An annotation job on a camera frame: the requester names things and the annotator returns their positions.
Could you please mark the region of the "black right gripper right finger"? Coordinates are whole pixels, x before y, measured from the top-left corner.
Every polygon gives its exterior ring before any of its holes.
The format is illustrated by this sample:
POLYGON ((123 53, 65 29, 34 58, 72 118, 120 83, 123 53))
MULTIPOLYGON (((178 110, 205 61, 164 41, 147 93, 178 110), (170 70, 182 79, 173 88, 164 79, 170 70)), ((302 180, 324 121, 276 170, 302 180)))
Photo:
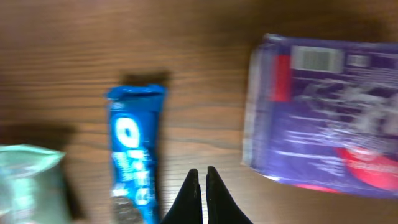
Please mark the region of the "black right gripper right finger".
POLYGON ((237 206, 213 166, 208 167, 206 175, 206 204, 208 224, 252 224, 252 221, 237 206))

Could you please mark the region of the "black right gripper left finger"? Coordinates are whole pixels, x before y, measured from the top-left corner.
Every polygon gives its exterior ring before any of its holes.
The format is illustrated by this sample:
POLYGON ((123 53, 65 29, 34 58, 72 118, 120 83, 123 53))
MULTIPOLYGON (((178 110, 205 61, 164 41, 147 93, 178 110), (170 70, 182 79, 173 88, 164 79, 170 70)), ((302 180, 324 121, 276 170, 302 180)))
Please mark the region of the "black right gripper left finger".
POLYGON ((202 224, 201 187, 198 171, 190 169, 161 224, 202 224))

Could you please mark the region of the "blue Oreo cookie pack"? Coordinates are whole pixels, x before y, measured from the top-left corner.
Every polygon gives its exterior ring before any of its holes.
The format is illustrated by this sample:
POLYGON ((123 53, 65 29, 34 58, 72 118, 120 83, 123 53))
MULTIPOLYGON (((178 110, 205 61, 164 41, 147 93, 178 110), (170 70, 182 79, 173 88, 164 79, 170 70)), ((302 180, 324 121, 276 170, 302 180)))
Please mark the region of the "blue Oreo cookie pack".
POLYGON ((122 85, 106 95, 115 223, 160 223, 156 149, 165 94, 161 85, 122 85))

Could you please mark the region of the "purple pink Carefree pack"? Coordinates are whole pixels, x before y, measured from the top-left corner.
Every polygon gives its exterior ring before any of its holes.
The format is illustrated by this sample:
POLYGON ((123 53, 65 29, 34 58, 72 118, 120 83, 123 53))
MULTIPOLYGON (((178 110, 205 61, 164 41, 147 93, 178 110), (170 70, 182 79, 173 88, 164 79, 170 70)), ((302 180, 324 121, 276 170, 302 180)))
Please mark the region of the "purple pink Carefree pack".
POLYGON ((397 44, 267 34, 249 64, 242 162, 281 184, 397 198, 397 44))

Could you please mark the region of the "mint green snack pack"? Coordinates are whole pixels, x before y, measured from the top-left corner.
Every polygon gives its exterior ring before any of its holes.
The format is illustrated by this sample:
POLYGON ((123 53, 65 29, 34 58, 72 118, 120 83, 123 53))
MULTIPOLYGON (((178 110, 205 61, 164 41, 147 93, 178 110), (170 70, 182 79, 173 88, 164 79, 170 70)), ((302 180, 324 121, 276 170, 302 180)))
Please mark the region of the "mint green snack pack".
POLYGON ((1 223, 71 224, 65 153, 26 144, 1 146, 1 223))

